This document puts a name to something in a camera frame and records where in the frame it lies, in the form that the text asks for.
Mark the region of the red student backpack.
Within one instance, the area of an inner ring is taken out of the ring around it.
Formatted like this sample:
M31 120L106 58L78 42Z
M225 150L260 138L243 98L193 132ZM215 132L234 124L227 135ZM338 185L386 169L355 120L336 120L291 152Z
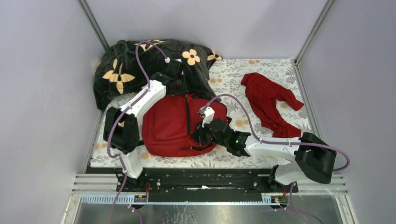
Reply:
M147 151L161 157L191 157L211 152L216 144L201 145L195 135L208 103L194 94L165 96L143 116L142 142Z

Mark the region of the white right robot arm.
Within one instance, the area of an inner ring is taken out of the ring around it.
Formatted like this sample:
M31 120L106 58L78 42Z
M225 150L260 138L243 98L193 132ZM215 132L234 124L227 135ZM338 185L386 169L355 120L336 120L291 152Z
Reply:
M202 118L191 137L200 145L220 145L234 156L253 157L269 155L288 160L286 165L275 165L268 176L269 189L280 192L287 185L301 180L329 184L337 153L325 143L315 143L317 137L304 133L293 138L259 138L249 132L233 130L220 118L215 118L211 107L198 111Z

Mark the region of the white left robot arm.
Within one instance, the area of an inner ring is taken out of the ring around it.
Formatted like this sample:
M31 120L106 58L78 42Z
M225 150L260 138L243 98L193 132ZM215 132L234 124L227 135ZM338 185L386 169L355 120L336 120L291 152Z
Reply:
M144 188L141 175L143 166L136 148L140 141L139 123L148 110L166 95L185 93L183 84L184 64L181 59L165 59L166 67L156 72L131 100L120 108L111 107L106 112L103 139L107 142L107 153L118 158L123 172L128 177L127 186L134 192Z

